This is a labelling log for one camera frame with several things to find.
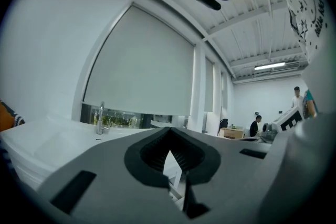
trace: white column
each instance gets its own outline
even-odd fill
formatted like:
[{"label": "white column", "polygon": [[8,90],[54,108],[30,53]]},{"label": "white column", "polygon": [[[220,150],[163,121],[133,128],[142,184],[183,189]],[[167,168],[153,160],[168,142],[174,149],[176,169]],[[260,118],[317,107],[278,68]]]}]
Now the white column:
[{"label": "white column", "polygon": [[197,44],[194,51],[193,90],[188,129],[202,132],[205,103],[205,54],[204,44]]},{"label": "white column", "polygon": [[218,133],[219,122],[221,120],[222,108],[222,79],[221,67],[218,62],[214,64],[214,102],[213,111],[208,112],[206,119],[206,130],[209,135],[216,136]]}]

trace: cardboard box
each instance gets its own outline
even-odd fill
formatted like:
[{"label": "cardboard box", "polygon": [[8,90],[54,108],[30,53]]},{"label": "cardboard box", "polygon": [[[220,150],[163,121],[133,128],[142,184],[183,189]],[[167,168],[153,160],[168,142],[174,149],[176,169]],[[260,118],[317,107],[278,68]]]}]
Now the cardboard box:
[{"label": "cardboard box", "polygon": [[244,137],[243,129],[221,128],[219,136],[229,139],[241,139]]}]

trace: black slot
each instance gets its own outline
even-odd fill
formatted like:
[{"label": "black slot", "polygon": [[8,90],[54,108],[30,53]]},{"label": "black slot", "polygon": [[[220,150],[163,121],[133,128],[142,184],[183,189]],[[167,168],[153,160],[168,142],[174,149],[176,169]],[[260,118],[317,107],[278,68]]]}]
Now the black slot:
[{"label": "black slot", "polygon": [[80,171],[78,175],[52,199],[51,204],[64,213],[69,214],[95,177],[96,174],[92,172]]},{"label": "black slot", "polygon": [[259,159],[263,159],[266,156],[265,152],[248,150],[246,148],[241,150],[239,153],[242,153],[244,155],[251,156],[251,157],[254,157],[254,158],[259,158]]}]

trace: orange object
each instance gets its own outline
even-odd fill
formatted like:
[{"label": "orange object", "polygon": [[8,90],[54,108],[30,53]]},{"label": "orange object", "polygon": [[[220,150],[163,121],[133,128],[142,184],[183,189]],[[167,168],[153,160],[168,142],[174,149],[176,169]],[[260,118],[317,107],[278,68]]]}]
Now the orange object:
[{"label": "orange object", "polygon": [[0,132],[8,130],[14,126],[15,118],[0,103]]}]

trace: roller blind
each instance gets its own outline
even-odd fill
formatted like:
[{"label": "roller blind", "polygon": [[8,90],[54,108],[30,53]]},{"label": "roller blind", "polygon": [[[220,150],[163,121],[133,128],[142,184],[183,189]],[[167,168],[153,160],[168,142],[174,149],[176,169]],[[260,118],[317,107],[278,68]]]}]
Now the roller blind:
[{"label": "roller blind", "polygon": [[214,65],[205,59],[205,106],[204,111],[213,110],[214,100]]},{"label": "roller blind", "polygon": [[194,47],[169,26],[131,7],[103,45],[84,103],[158,115],[189,115]]}]

